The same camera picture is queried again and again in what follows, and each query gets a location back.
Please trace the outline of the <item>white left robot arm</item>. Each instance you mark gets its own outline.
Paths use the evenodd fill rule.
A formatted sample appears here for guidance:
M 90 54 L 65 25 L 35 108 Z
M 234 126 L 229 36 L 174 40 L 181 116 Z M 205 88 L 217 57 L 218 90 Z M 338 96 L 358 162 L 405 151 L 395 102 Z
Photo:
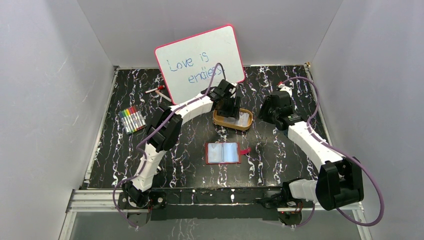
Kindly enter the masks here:
M 137 208 L 149 203 L 149 190 L 165 153 L 178 142 L 183 124 L 214 110 L 231 111 L 235 116 L 240 106 L 237 100 L 238 84 L 221 80 L 218 86 L 208 86 L 198 95 L 183 103 L 161 104 L 146 126 L 146 137 L 136 146 L 141 152 L 135 175 L 122 181 L 125 198 Z

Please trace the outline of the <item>orange oval tray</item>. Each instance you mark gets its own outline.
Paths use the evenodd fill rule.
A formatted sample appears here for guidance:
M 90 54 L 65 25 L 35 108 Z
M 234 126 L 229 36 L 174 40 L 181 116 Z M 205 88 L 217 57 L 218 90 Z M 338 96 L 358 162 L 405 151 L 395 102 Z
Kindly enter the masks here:
M 218 115 L 218 111 L 213 111 L 213 123 L 218 126 L 223 126 L 230 129 L 235 129 L 239 131 L 248 130 L 253 123 L 253 114 L 247 109 L 239 109 L 238 119 L 233 117 L 224 117 Z

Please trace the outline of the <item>pink framed whiteboard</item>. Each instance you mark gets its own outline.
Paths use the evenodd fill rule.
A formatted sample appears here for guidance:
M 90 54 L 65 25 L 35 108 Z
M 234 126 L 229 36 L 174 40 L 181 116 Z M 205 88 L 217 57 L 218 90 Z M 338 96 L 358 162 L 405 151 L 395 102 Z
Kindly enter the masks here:
M 230 24 L 159 46 L 154 54 L 174 104 L 194 98 L 222 79 L 240 83 L 246 78 Z

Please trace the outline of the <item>red card holder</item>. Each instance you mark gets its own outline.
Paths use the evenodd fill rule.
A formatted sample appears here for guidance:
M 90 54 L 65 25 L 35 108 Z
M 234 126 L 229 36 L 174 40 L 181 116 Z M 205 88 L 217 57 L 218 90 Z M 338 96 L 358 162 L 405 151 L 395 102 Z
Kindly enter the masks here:
M 208 165 L 240 164 L 242 156 L 251 148 L 241 149 L 238 142 L 215 142 L 205 144 L 205 162 Z

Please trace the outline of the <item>red capped marker pen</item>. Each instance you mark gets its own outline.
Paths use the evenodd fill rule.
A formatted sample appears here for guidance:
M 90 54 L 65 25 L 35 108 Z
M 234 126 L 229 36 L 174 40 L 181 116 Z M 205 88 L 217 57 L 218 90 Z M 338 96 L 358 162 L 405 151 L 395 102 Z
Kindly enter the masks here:
M 149 94 L 149 93 L 152 93 L 152 92 L 155 92 L 155 91 L 162 90 L 164 88 L 165 88 L 165 85 L 160 85 L 160 86 L 158 86 L 156 88 L 152 88 L 152 89 L 149 89 L 149 90 L 145 91 L 145 93 L 146 94 Z

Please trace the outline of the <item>pack of coloured markers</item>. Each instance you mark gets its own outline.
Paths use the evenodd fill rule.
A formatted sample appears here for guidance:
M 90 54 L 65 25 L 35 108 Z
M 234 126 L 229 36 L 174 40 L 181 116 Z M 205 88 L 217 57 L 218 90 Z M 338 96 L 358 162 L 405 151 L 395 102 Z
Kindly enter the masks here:
M 130 106 L 118 113 L 127 135 L 131 135 L 146 127 L 146 121 L 137 106 Z

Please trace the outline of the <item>aluminium frame rail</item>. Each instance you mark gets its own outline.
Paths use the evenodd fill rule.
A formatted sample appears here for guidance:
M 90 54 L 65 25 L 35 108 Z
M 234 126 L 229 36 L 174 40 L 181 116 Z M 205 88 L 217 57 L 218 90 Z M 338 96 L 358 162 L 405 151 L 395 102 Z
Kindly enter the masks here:
M 65 211 L 65 220 L 59 234 L 59 240 L 70 240 L 77 213 L 114 212 L 116 207 L 113 196 L 119 196 L 122 190 L 113 194 L 112 189 L 87 189 L 73 190 Z M 343 211 L 351 211 L 353 218 L 359 222 L 365 222 L 362 203 L 354 203 L 340 208 Z M 367 227 L 357 225 L 361 240 L 372 240 L 370 230 Z

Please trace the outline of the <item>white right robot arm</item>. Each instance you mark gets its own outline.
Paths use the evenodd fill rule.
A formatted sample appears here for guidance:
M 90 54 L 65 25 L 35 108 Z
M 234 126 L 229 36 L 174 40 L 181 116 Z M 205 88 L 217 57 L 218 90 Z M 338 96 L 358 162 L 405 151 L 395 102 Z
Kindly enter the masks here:
M 362 170 L 347 157 L 326 147 L 326 141 L 294 110 L 289 92 L 274 91 L 264 100 L 259 119 L 286 133 L 318 170 L 317 180 L 294 179 L 282 184 L 281 199 L 288 207 L 301 200 L 333 210 L 364 199 Z

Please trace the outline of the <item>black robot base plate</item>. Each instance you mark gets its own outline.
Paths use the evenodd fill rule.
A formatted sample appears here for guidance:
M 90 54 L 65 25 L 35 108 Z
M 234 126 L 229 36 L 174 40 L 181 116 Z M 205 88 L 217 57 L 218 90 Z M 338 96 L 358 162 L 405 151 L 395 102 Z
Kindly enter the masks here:
M 144 193 L 122 190 L 117 207 L 134 219 L 147 213 L 152 221 L 174 219 L 260 219 L 299 223 L 311 202 L 283 199 L 282 188 L 153 188 Z

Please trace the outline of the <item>white marker pen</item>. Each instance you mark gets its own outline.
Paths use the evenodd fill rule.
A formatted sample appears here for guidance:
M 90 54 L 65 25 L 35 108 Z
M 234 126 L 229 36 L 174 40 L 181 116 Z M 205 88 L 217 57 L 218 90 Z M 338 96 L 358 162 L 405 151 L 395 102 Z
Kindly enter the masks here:
M 165 100 L 167 100 L 169 102 L 172 102 L 172 100 L 168 96 L 166 96 L 165 94 L 161 93 L 159 90 L 156 90 L 155 93 L 157 95 L 161 96 L 162 98 L 164 98 Z

